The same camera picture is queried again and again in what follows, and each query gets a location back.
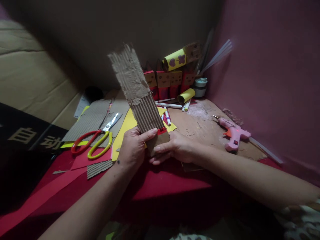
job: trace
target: red scissor handle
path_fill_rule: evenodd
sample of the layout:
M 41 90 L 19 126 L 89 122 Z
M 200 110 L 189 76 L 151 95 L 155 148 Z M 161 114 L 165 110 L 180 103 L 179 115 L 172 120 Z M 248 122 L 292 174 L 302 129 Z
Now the red scissor handle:
M 102 130 L 96 130 L 96 131 L 92 131 L 92 132 L 88 132 L 86 134 L 83 134 L 81 137 L 79 137 L 73 144 L 73 146 L 71 147 L 71 152 L 73 154 L 81 154 L 84 151 L 86 151 L 88 149 L 88 147 L 90 147 L 90 145 L 93 143 L 93 141 L 97 138 L 97 136 L 103 132 Z M 83 148 L 81 148 L 79 151 L 76 151 L 76 147 L 79 145 L 79 143 L 82 142 L 83 139 L 89 137 L 90 135 L 93 135 L 93 137 L 90 139 L 90 141 L 87 143 L 87 145 L 85 145 Z

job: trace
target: yellow paper tube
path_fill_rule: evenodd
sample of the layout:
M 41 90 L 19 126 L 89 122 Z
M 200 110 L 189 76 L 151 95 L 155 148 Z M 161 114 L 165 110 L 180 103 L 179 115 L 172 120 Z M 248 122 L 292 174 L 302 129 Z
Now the yellow paper tube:
M 176 68 L 186 65 L 187 59 L 183 49 L 180 49 L 164 58 L 163 68 L 166 71 L 172 71 Z
M 196 92 L 192 88 L 189 88 L 187 91 L 181 93 L 178 96 L 178 102 L 180 104 L 184 104 L 186 101 L 188 101 L 189 99 L 191 99 L 195 95 L 196 95 Z

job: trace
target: right hand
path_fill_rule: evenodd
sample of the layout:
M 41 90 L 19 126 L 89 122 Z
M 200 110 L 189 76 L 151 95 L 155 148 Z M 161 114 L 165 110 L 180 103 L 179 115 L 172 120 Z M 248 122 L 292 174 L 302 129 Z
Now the right hand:
M 184 162 L 191 163 L 195 158 L 195 143 L 186 136 L 183 136 L 177 131 L 169 132 L 170 141 L 160 144 L 154 148 L 156 153 L 159 153 L 156 157 L 149 160 L 153 165 L 159 165 L 170 157 Z

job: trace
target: red tablecloth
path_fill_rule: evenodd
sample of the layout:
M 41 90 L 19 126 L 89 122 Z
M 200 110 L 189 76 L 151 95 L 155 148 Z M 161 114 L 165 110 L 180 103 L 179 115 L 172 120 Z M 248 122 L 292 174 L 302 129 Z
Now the red tablecloth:
M 73 161 L 70 151 L 63 152 L 33 193 L 59 176 L 53 175 L 54 171 L 70 169 Z M 279 168 L 268 158 L 260 162 Z M 7 232 L 3 239 L 36 239 L 103 174 L 90 180 L 87 180 L 86 173 L 82 174 Z M 145 161 L 128 186 L 113 220 L 163 226 L 184 223 L 194 228 L 206 227 L 248 201 L 248 197 L 209 171 L 185 173 L 181 163 L 175 159 L 167 160 L 160 166 Z

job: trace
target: pink glue gun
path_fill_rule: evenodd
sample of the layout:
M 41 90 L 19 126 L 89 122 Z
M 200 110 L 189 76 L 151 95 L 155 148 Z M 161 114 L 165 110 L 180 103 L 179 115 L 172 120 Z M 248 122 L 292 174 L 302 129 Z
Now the pink glue gun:
M 230 142 L 228 142 L 224 147 L 227 151 L 237 151 L 239 146 L 239 141 L 241 139 L 247 139 L 251 136 L 251 133 L 241 129 L 238 125 L 233 122 L 225 119 L 214 116 L 219 124 L 225 127 L 228 131 L 224 133 L 224 135 L 230 138 Z

